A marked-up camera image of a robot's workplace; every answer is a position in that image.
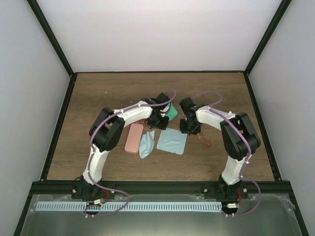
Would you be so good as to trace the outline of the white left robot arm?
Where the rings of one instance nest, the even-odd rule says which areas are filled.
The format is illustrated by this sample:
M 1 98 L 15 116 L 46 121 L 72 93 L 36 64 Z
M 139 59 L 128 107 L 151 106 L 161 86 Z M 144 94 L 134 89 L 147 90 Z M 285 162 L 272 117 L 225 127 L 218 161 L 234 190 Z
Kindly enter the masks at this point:
M 83 192 L 94 199 L 100 194 L 102 170 L 110 151 L 116 147 L 123 129 L 139 120 L 147 120 L 151 127 L 165 130 L 168 125 L 164 109 L 174 97 L 160 93 L 157 98 L 145 98 L 125 108 L 104 108 L 90 128 L 90 156 L 80 181 Z

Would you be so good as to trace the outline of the light blue cleaning cloth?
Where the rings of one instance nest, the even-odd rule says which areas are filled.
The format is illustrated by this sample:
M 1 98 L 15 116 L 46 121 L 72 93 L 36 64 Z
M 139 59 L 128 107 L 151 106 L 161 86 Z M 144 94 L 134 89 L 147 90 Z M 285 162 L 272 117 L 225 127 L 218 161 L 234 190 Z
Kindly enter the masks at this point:
M 157 142 L 157 149 L 182 155 L 185 150 L 187 134 L 180 130 L 167 128 L 162 130 Z

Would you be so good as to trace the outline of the grey glasses case green lining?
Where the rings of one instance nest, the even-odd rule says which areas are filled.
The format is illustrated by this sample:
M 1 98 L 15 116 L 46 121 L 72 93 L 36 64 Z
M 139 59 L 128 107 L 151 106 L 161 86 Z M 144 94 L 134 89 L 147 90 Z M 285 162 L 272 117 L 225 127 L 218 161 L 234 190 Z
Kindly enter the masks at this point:
M 178 111 L 175 108 L 175 106 L 172 103 L 169 103 L 168 110 L 165 116 L 169 118 L 169 121 L 172 121 L 177 116 L 177 114 L 178 114 Z

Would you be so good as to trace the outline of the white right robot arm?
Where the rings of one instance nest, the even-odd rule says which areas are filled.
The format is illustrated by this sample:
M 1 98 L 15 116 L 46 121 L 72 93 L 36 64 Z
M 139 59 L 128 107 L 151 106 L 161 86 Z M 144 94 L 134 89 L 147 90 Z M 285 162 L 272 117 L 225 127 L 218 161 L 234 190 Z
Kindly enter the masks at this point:
M 261 140 L 247 113 L 223 112 L 210 105 L 196 105 L 190 97 L 180 102 L 186 116 L 180 120 L 180 131 L 188 135 L 201 132 L 207 124 L 219 130 L 228 154 L 227 162 L 219 176 L 218 189 L 224 198 L 230 198 L 241 186 L 243 172 L 249 159 L 261 145 Z

